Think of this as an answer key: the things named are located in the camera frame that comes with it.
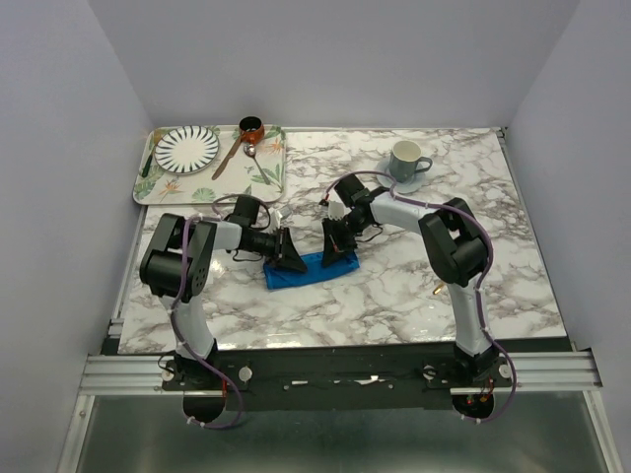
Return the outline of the aluminium frame rail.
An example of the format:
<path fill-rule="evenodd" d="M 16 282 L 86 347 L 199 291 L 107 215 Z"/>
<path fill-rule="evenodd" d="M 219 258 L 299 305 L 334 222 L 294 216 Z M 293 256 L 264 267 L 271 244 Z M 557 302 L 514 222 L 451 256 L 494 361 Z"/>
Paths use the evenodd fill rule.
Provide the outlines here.
<path fill-rule="evenodd" d="M 598 390 L 602 382 L 588 352 L 516 352 L 500 358 L 481 376 L 467 374 L 443 354 L 415 347 L 376 352 L 345 349 L 227 351 L 216 369 L 171 356 L 93 356 L 80 382 L 83 395 L 218 395 L 229 381 L 242 392 L 268 386 L 414 388 L 451 394 L 483 392 L 564 392 Z"/>

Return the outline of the silver spoon on tray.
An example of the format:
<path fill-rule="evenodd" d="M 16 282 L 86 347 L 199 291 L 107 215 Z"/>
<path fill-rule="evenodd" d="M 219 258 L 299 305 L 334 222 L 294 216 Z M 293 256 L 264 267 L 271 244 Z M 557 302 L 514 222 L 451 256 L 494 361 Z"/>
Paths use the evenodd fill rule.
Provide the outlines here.
<path fill-rule="evenodd" d="M 259 171 L 261 178 L 263 180 L 263 182 L 266 185 L 270 185 L 271 181 L 268 178 L 268 176 L 266 175 L 265 171 L 263 170 L 263 168 L 261 167 L 261 165 L 259 164 L 257 158 L 256 158 L 256 147 L 251 144 L 251 143 L 245 143 L 244 144 L 244 152 L 245 154 L 251 158 L 255 164 L 255 166 L 257 167 L 257 170 Z"/>

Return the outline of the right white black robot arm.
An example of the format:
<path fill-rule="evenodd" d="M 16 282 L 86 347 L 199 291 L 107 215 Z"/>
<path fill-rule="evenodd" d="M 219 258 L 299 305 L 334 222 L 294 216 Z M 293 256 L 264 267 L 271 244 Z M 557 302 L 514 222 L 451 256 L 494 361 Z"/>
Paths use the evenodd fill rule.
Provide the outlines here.
<path fill-rule="evenodd" d="M 368 189 L 351 172 L 331 184 L 350 212 L 322 220 L 323 254 L 328 267 L 357 247 L 356 237 L 371 226 L 390 225 L 422 237 L 431 268 L 448 286 L 456 322 L 454 374 L 467 386 L 486 378 L 498 358 L 488 331 L 483 279 L 493 263 L 489 235 L 466 202 L 454 198 L 445 204 L 420 202 L 380 186 Z"/>

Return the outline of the dark green handled utensil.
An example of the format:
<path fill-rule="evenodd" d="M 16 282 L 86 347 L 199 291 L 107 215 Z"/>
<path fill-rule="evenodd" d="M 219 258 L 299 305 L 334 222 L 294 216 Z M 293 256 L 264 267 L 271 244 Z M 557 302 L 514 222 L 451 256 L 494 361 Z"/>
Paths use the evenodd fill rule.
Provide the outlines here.
<path fill-rule="evenodd" d="M 143 165 L 143 168 L 141 168 L 140 176 L 142 178 L 146 178 L 149 175 L 149 171 L 151 169 L 152 161 L 153 161 L 153 151 L 154 151 L 154 145 L 151 145 L 149 147 L 149 154 L 147 156 L 147 159 Z"/>

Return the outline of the grey blue saucer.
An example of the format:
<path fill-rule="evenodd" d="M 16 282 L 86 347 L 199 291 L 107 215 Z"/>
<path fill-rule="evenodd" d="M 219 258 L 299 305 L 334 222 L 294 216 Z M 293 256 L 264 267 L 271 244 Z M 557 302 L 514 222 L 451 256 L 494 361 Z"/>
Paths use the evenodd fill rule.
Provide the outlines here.
<path fill-rule="evenodd" d="M 389 159 L 380 160 L 376 166 L 376 171 L 379 173 L 377 181 L 381 186 L 386 188 L 390 188 L 392 186 L 388 166 Z M 421 166 L 421 164 L 418 164 L 414 175 L 405 182 L 399 182 L 395 186 L 395 191 L 400 194 L 411 194 L 418 191 L 425 182 L 425 169 Z"/>

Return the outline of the blue satin napkin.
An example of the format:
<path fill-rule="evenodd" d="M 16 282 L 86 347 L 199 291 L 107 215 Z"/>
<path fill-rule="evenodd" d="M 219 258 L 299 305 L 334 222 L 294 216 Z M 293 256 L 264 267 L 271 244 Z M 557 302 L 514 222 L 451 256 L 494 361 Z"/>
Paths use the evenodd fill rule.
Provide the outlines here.
<path fill-rule="evenodd" d="M 304 260 L 307 265 L 306 273 L 277 269 L 265 263 L 262 268 L 267 289 L 274 291 L 313 285 L 346 276 L 360 268 L 355 253 L 344 256 L 327 267 L 322 265 L 322 252 L 307 254 Z"/>

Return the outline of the striped white blue plate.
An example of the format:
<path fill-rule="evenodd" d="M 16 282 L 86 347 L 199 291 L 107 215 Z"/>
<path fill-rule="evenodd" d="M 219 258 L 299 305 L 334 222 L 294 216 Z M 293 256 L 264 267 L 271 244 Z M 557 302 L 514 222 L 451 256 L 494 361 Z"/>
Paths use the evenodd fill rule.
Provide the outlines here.
<path fill-rule="evenodd" d="M 162 136 L 154 147 L 153 157 L 165 172 L 189 175 L 210 166 L 219 150 L 219 138 L 211 128 L 184 125 Z"/>

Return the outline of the wooden handled knife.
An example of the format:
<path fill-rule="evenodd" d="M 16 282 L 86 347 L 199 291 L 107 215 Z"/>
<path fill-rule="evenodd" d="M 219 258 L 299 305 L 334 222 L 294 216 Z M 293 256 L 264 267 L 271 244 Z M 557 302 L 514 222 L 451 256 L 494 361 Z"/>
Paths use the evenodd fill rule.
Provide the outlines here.
<path fill-rule="evenodd" d="M 213 173 L 213 175 L 212 175 L 212 179 L 213 180 L 218 179 L 222 175 L 222 173 L 224 172 L 224 170 L 228 166 L 228 163 L 230 162 L 230 160 L 233 158 L 233 156 L 236 154 L 237 150 L 239 149 L 242 140 L 243 140 L 243 136 L 242 135 L 240 135 L 235 140 L 235 142 L 232 145 L 231 149 L 229 150 L 228 154 L 226 155 L 226 157 L 223 159 L 223 161 L 219 164 L 219 166 L 216 168 L 215 172 Z"/>

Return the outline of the grey blue mug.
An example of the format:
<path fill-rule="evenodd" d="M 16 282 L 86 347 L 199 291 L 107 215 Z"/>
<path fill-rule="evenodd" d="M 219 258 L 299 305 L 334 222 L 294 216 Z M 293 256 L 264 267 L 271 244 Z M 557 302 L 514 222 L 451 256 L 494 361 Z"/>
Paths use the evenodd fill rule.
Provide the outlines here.
<path fill-rule="evenodd" d="M 398 141 L 391 148 L 388 171 L 397 182 L 407 182 L 432 166 L 433 160 L 424 157 L 420 145 L 414 141 Z"/>

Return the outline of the floral serving tray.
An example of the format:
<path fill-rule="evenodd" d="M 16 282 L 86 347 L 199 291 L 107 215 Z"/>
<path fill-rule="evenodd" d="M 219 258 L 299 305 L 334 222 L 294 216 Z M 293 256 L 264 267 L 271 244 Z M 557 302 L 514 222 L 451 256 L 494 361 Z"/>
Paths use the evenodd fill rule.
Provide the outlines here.
<path fill-rule="evenodd" d="M 286 133 L 266 124 L 249 157 L 239 145 L 236 125 L 183 125 L 152 131 L 133 186 L 134 201 L 147 206 L 211 203 L 230 194 L 248 194 L 266 203 L 285 190 Z"/>

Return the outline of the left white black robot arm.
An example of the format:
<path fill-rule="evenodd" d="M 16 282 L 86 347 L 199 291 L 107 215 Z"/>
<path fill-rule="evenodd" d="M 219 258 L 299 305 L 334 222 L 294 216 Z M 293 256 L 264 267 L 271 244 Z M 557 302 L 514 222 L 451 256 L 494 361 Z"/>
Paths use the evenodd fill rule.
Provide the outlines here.
<path fill-rule="evenodd" d="M 258 199 L 240 194 L 233 212 L 224 220 L 186 219 L 165 213 L 142 258 L 140 280 L 168 311 L 175 352 L 189 359 L 184 376 L 198 389 L 211 387 L 219 374 L 217 363 L 211 359 L 217 350 L 216 338 L 207 326 L 199 299 L 213 252 L 245 251 L 261 256 L 274 268 L 298 274 L 308 271 L 289 229 L 266 233 L 254 226 L 261 206 Z"/>

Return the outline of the brown ceramic pot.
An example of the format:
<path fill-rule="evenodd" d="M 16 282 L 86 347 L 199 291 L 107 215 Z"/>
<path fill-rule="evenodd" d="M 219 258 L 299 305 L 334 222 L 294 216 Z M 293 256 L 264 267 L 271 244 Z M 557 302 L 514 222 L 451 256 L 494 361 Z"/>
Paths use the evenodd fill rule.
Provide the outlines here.
<path fill-rule="evenodd" d="M 256 146 L 265 135 L 263 121 L 256 116 L 247 116 L 239 123 L 240 136 L 243 143 Z"/>

